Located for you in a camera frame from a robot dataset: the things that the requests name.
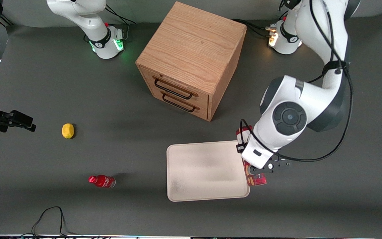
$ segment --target cable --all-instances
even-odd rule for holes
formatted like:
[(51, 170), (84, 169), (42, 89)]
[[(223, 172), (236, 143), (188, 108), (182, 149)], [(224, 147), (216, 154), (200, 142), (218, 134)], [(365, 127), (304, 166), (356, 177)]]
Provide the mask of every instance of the cable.
[(285, 12), (278, 18), (278, 20), (282, 20), (282, 18), (284, 17), (284, 15), (285, 15), (285, 16), (288, 15), (288, 10), (285, 11)]
[(10, 26), (14, 25), (14, 23), (12, 21), (10, 21), (6, 16), (1, 15), (1, 18), (3, 18), (4, 21), (6, 21)]
[(128, 30), (126, 31), (126, 38), (125, 38), (125, 41), (128, 39), (128, 37), (129, 37), (129, 27), (130, 27), (131, 25), (130, 24), (128, 24)]
[(281, 12), (281, 9), (284, 6), (284, 4), (285, 4), (284, 0), (281, 0), (281, 2), (279, 3), (278, 12)]
[(316, 77), (315, 79), (313, 79), (311, 81), (308, 81), (308, 83), (313, 83), (313, 82), (319, 80), (320, 78), (324, 77), (326, 73), (327, 73), (327, 71), (325, 71), (324, 73), (320, 74), (320, 76)]
[(238, 23), (245, 24), (250, 30), (252, 30), (254, 33), (258, 34), (261, 37), (264, 37), (264, 38), (269, 38), (270, 37), (270, 36), (263, 35), (260, 32), (256, 31), (256, 29), (260, 29), (260, 30), (264, 30), (265, 31), (265, 28), (263, 28), (263, 27), (257, 26), (257, 25), (255, 25), (253, 23), (250, 23), (250, 22), (248, 22), (246, 20), (241, 20), (241, 19), (232, 19), (232, 21), (236, 21)]
[(64, 234), (64, 233), (62, 232), (62, 230), (63, 230), (63, 225), (64, 225), (64, 227), (67, 227), (67, 225), (66, 225), (66, 220), (65, 220), (65, 218), (64, 218), (63, 210), (62, 210), (61, 207), (59, 207), (59, 206), (49, 207), (49, 208), (45, 209), (44, 212), (42, 212), (41, 216), (39, 217), (38, 221), (35, 222), (35, 224), (32, 226), (31, 234), (32, 234), (33, 236), (36, 236), (37, 238), (40, 238), (40, 237), (41, 237), (40, 235), (38, 235), (38, 234), (35, 233), (35, 231), (36, 231), (36, 226), (37, 226), (37, 225), (39, 224), (39, 222), (42, 220), (42, 217), (44, 216), (45, 212), (47, 212), (48, 210), (53, 209), (53, 208), (58, 208), (58, 209), (60, 210), (60, 234), (61, 234), (62, 236), (65, 236), (66, 238), (76, 239), (76, 237), (72, 237), (72, 236), (66, 235), (66, 234)]
[(87, 38), (88, 36), (85, 34), (84, 35), (84, 38), (83, 38), (83, 40), (84, 40), (84, 42), (89, 42), (90, 41), (90, 39), (88, 38), (88, 40), (86, 40), (85, 38)]
[(116, 13), (114, 13), (114, 12), (111, 12), (109, 9), (106, 9), (107, 10), (107, 12), (110, 12), (111, 14), (113, 14), (113, 15), (115, 15), (115, 16), (117, 16), (117, 17), (119, 17), (120, 18), (120, 20), (122, 20), (125, 24), (128, 24), (121, 16), (119, 16), (119, 15), (117, 15)]
[[(326, 41), (326, 43), (328, 44), (328, 46), (331, 48), (331, 51), (333, 52), (333, 54), (335, 55), (335, 57), (338, 59), (338, 62), (340, 65), (343, 65), (342, 64), (342, 60), (340, 58), (340, 56), (338, 55), (337, 51), (335, 50), (334, 46), (331, 44), (331, 42), (329, 42), (327, 36), (325, 35), (325, 33), (322, 31), (315, 15), (314, 15), (314, 12), (313, 12), (313, 6), (312, 6), (312, 0), (309, 0), (309, 7), (310, 7), (310, 12), (311, 12), (311, 15), (312, 15), (312, 18), (315, 22), (315, 25), (317, 27), (317, 29), (319, 30), (319, 32), (321, 33), (321, 35), (323, 36), (324, 40)], [(331, 22), (331, 15), (327, 9), (327, 16), (328, 16), (328, 20), (329, 22)], [(282, 155), (280, 153), (276, 153), (274, 151), (272, 151), (271, 149), (269, 149), (267, 146), (265, 146), (257, 137), (256, 135), (254, 134), (253, 130), (250, 129), (249, 125), (247, 124), (247, 122), (242, 119), (240, 121), (240, 131), (241, 131), (241, 140), (243, 140), (243, 136), (242, 136), (242, 123), (244, 122), (245, 126), (247, 127), (247, 129), (250, 131), (250, 134), (255, 138), (255, 140), (261, 145), (263, 146), (267, 151), (269, 151), (270, 153), (276, 155), (276, 156), (279, 156), (279, 157), (282, 157), (284, 159), (288, 159), (288, 160), (293, 160), (293, 161), (298, 161), (298, 162), (316, 162), (316, 161), (320, 161), (320, 160), (323, 160), (323, 159), (326, 159), (328, 158), (329, 156), (331, 156), (333, 153), (335, 153), (338, 148), (341, 146), (341, 144), (343, 143), (343, 140), (344, 138), (346, 137), (346, 133), (347, 133), (347, 130), (349, 128), (349, 123), (350, 123), (350, 119), (351, 119), (351, 115), (352, 115), (352, 111), (353, 111), (353, 83), (352, 83), (352, 80), (351, 80), (351, 77), (350, 77), (350, 74), (349, 74), (349, 70), (347, 67), (342, 67), (342, 70), (343, 70), (343, 74), (344, 76), (346, 77), (347, 79), (347, 82), (349, 84), (349, 88), (350, 88), (350, 103), (349, 103), (349, 113), (348, 113), (348, 116), (347, 116), (347, 122), (346, 122), (346, 125), (345, 125), (345, 128), (344, 128), (344, 131), (343, 131), (343, 134), (340, 138), (340, 141), (338, 142), (338, 144), (334, 147), (333, 150), (331, 150), (329, 153), (327, 153), (326, 155), (322, 156), (322, 157), (318, 157), (318, 158), (314, 158), (314, 159), (299, 159), (299, 158), (294, 158), (294, 157), (290, 157), (290, 156), (285, 156), (285, 155)]]
[(246, 24), (247, 26), (252, 26), (254, 28), (257, 28), (257, 29), (260, 29), (260, 30), (264, 30), (265, 31), (265, 28), (264, 27), (261, 27), (261, 26), (258, 26), (258, 25), (255, 25), (249, 21), (246, 21), (246, 20), (242, 20), (242, 19), (232, 19), (232, 21), (236, 21), (238, 23), (243, 23), (243, 24)]
[(111, 14), (113, 14), (113, 15), (116, 15), (116, 16), (118, 16), (120, 19), (122, 19), (124, 22), (125, 22), (125, 20), (126, 21), (130, 21), (130, 22), (132, 22), (133, 24), (137, 24), (136, 22), (134, 22), (134, 21), (132, 21), (132, 20), (129, 20), (129, 19), (127, 19), (127, 18), (124, 18), (124, 17), (122, 17), (122, 16), (120, 16), (119, 14), (117, 14), (110, 6), (108, 6), (108, 5), (106, 5), (107, 7), (108, 7), (108, 9), (106, 8), (106, 10), (108, 11), (108, 12), (110, 12)]

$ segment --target wooden box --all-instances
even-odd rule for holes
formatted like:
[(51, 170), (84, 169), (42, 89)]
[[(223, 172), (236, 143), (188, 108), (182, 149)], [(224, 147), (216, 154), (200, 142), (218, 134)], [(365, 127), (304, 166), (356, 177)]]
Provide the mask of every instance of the wooden box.
[(135, 63), (154, 97), (211, 121), (237, 67), (246, 30), (176, 2)]

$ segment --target bottle cap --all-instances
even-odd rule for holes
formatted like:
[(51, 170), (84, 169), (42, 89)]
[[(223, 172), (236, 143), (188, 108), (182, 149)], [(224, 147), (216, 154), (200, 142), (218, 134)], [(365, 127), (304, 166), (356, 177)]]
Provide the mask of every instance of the bottle cap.
[(90, 183), (95, 183), (96, 181), (97, 181), (97, 177), (95, 177), (95, 176), (91, 176), (88, 178), (88, 182), (90, 182)]

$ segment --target drawer handle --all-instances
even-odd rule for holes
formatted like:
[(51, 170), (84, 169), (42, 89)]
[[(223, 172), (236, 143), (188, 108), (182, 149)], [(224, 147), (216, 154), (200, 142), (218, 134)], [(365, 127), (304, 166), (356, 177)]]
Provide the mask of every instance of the drawer handle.
[(169, 103), (169, 104), (171, 104), (171, 105), (173, 105), (173, 106), (176, 106), (176, 107), (178, 107), (178, 108), (181, 109), (181, 110), (185, 110), (186, 112), (192, 113), (192, 112), (194, 112), (194, 110), (195, 110), (195, 108), (196, 108), (196, 107), (194, 106), (194, 107), (192, 108), (192, 110), (189, 110), (189, 109), (187, 109), (187, 108), (185, 108), (185, 107), (182, 107), (182, 106), (180, 106), (180, 105), (178, 105), (178, 104), (176, 104), (176, 103), (171, 102), (170, 100), (165, 99), (165, 96), (166, 96), (166, 94), (163, 94), (163, 96), (162, 96), (162, 99), (163, 99), (164, 102)]
[(174, 91), (171, 91), (171, 90), (168, 89), (168, 88), (165, 88), (165, 87), (163, 87), (163, 86), (158, 85), (158, 84), (157, 84), (158, 81), (159, 81), (159, 79), (156, 79), (156, 80), (154, 81), (154, 84), (157, 86), (157, 88), (160, 88), (160, 89), (162, 89), (162, 90), (165, 90), (165, 91), (169, 92), (170, 94), (174, 94), (174, 95), (176, 95), (177, 97), (181, 97), (182, 99), (185, 99), (185, 100), (189, 100), (189, 99), (191, 99), (191, 97), (192, 97), (192, 93), (190, 93), (189, 96), (185, 96), (185, 95), (176, 93), (176, 92), (174, 92)]

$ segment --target plastic bottle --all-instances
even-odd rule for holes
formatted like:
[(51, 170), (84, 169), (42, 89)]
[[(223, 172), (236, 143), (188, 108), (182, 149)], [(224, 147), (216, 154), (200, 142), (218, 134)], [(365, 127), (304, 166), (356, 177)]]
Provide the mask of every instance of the plastic bottle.
[(116, 180), (113, 177), (105, 175), (91, 176), (88, 182), (94, 183), (94, 185), (99, 188), (112, 188), (116, 185)]

